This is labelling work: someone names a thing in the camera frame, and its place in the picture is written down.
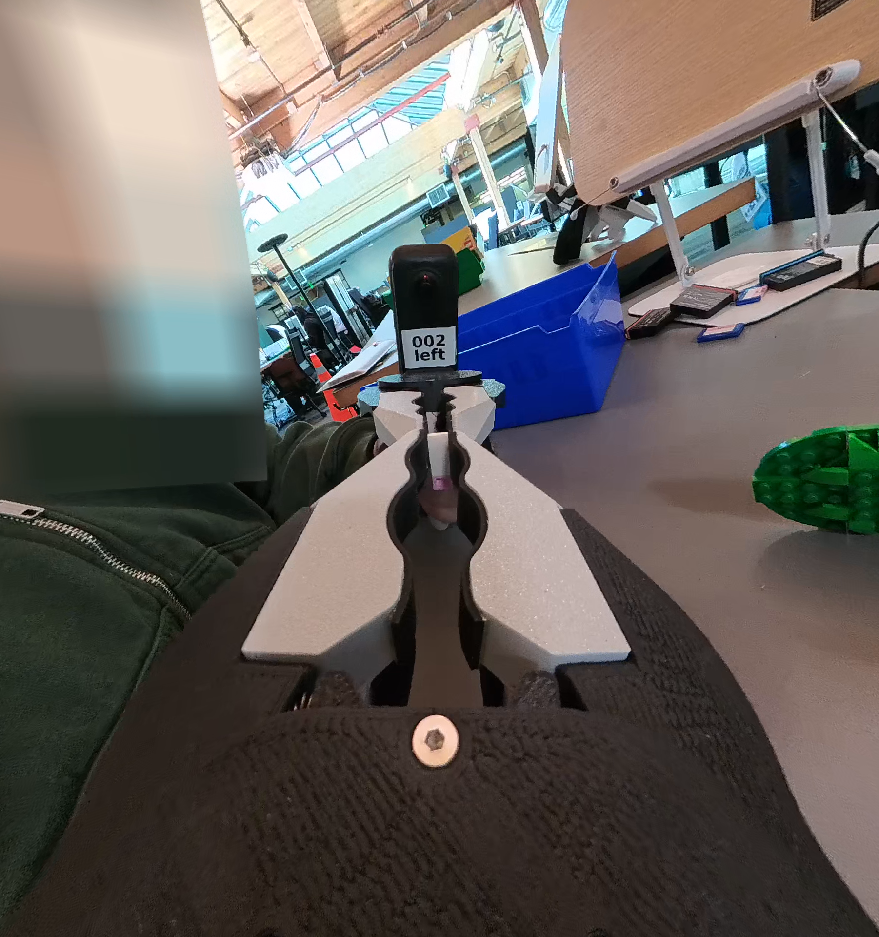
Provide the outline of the person's left hand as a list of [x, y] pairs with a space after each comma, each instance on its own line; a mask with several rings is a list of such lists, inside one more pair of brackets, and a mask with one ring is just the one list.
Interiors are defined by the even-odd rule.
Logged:
[[419, 505], [428, 521], [436, 530], [446, 530], [457, 523], [458, 489], [435, 489], [423, 486], [418, 493]]

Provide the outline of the white paper stack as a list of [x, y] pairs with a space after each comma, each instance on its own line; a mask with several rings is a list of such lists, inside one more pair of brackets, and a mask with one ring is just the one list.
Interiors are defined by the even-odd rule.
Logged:
[[352, 360], [321, 385], [324, 391], [363, 379], [385, 363], [397, 360], [397, 342], [394, 338], [382, 338], [365, 345]]

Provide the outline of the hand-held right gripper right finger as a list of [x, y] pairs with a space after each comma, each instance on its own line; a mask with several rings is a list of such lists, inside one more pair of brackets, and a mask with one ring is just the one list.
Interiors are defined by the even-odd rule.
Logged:
[[632, 648], [561, 506], [480, 443], [450, 436], [469, 668], [514, 688], [529, 673], [627, 661]]

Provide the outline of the person's left forearm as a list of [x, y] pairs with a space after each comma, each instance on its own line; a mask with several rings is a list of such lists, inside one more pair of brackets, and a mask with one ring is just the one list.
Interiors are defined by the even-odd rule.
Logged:
[[377, 442], [371, 416], [316, 426], [298, 422], [283, 433], [269, 428], [263, 509], [284, 524], [369, 464]]

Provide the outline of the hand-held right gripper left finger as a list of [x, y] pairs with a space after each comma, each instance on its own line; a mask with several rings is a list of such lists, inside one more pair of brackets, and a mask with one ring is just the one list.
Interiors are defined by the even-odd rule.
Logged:
[[404, 541], [428, 461], [426, 431], [414, 429], [313, 505], [244, 659], [345, 673], [375, 705], [408, 702], [416, 624]]

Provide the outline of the blue plastic bin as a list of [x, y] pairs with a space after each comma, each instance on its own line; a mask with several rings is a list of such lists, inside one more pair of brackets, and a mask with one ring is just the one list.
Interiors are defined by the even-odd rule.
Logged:
[[462, 315], [461, 369], [505, 386], [497, 430], [601, 409], [626, 341], [615, 255]]

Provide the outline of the person's green jacket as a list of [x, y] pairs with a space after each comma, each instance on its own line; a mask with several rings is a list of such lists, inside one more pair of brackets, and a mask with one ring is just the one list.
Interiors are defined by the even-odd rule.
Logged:
[[277, 527], [268, 491], [0, 498], [0, 923], [158, 653]]

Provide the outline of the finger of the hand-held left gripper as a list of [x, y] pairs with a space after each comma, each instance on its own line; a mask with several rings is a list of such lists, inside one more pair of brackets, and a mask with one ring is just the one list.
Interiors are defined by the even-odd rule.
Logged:
[[396, 447], [406, 453], [423, 434], [433, 432], [433, 413], [424, 410], [421, 398], [421, 392], [380, 393], [372, 413], [376, 430], [374, 455]]
[[483, 447], [495, 425], [496, 403], [487, 392], [444, 392], [444, 428], [448, 447], [454, 436]]

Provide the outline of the grey table with wooden edge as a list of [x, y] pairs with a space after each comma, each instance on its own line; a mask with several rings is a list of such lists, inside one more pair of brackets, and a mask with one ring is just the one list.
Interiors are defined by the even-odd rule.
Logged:
[[[753, 196], [754, 182], [745, 179], [722, 183], [685, 196], [670, 197], [679, 236], [685, 238], [728, 216], [750, 203]], [[580, 258], [563, 266], [553, 261], [555, 235], [539, 235], [491, 250], [484, 257], [484, 273], [480, 287], [468, 292], [461, 301], [476, 301], [478, 305], [482, 305], [568, 272], [581, 264], [597, 267], [615, 259], [621, 270], [632, 264], [639, 264], [644, 260], [653, 261], [656, 257], [669, 254], [665, 230], [659, 219], [659, 209], [656, 205], [650, 205], [648, 209], [656, 217], [654, 224], [645, 218], [635, 217], [625, 224], [620, 240], [602, 238], [596, 243], [585, 243]]]

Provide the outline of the green lego baseplate model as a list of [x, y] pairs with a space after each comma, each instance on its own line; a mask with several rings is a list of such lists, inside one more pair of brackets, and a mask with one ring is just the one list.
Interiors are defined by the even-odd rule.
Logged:
[[757, 502], [797, 523], [879, 534], [879, 425], [784, 441], [762, 458], [751, 485]]

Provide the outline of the black battery blue stripe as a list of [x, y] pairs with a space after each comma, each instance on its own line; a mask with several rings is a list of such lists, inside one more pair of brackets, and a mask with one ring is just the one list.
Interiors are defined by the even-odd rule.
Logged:
[[840, 257], [825, 251], [811, 252], [763, 272], [759, 277], [759, 286], [773, 291], [786, 291], [838, 273], [841, 269]]

